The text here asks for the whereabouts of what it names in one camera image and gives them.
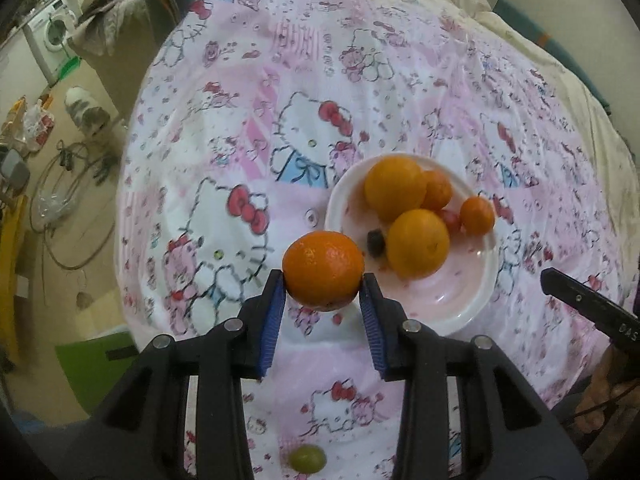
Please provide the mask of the person's right hand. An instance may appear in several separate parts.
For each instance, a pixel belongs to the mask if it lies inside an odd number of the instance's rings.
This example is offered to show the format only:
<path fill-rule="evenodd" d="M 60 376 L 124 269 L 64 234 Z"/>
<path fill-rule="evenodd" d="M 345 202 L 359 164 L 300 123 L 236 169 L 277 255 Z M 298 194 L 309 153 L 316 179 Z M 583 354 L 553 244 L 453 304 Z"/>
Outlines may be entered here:
<path fill-rule="evenodd" d="M 636 385 L 626 396 L 618 400 L 618 404 L 627 408 L 639 407 L 639 383 L 637 379 L 631 382 L 611 382 L 612 367 L 623 359 L 623 353 L 614 346 L 609 346 L 596 369 L 590 384 L 585 390 L 576 408 L 575 424 L 584 434 L 600 430 L 605 423 L 604 408 L 596 410 L 596 406 L 610 402 L 621 396 L 626 390 Z"/>

